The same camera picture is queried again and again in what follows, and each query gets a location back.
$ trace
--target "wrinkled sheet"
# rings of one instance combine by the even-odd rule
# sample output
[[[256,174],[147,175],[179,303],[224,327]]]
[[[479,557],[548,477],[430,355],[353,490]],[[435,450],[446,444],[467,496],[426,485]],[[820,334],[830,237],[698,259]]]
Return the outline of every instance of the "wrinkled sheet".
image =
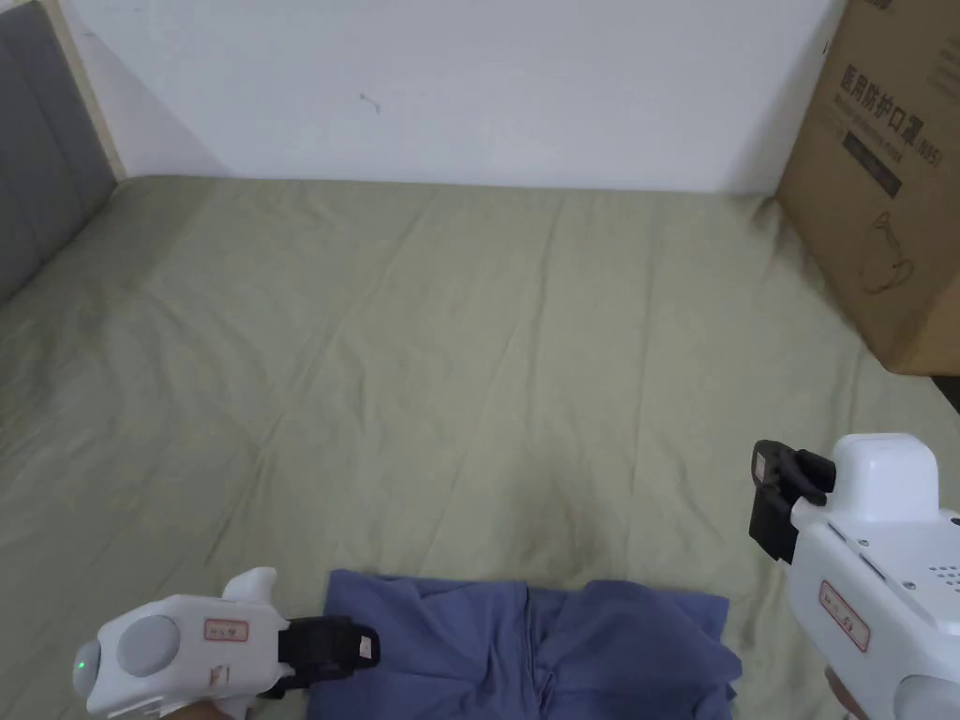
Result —
[[[0,308],[0,423],[4,720],[85,717],[79,643],[259,564],[290,615],[334,567],[712,592],[735,715],[833,719],[754,441],[911,432],[960,507],[958,417],[759,198],[133,180]]]

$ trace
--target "upholstered headboard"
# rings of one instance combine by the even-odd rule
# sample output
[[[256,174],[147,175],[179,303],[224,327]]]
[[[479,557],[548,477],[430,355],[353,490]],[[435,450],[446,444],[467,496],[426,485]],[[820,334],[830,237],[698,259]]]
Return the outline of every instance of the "upholstered headboard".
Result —
[[[107,201],[116,180],[38,2],[0,13],[0,301]]]

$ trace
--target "hand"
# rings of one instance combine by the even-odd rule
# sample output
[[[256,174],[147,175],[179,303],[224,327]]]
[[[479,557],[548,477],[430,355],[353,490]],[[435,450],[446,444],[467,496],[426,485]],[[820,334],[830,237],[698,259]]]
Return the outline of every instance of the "hand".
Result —
[[[863,714],[863,709],[853,699],[850,691],[847,690],[843,683],[840,682],[840,678],[838,678],[837,674],[833,672],[833,669],[828,667],[824,675],[827,676],[827,682],[830,685],[830,689],[833,690],[834,697],[840,701],[840,705],[842,705],[847,712],[857,720],[867,720],[867,716]]]
[[[213,703],[202,702],[188,705],[171,712],[164,720],[230,720]]]

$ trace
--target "folded shirt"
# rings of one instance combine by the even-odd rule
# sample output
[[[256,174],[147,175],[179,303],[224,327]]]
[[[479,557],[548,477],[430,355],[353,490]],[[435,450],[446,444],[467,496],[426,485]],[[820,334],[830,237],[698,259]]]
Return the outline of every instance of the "folded shirt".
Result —
[[[380,664],[309,691],[307,720],[730,718],[739,658],[726,598],[597,581],[583,589],[330,576],[325,613],[380,636]]]

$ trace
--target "red label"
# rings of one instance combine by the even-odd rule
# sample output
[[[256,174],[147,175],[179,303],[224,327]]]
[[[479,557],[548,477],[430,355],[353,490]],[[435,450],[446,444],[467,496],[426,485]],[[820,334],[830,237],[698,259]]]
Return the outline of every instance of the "red label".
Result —
[[[820,584],[820,604],[830,613],[833,621],[847,634],[861,653],[870,645],[870,626],[853,611],[833,585],[826,580]]]
[[[243,620],[217,620],[209,618],[204,623],[204,640],[213,642],[246,642],[250,625]]]

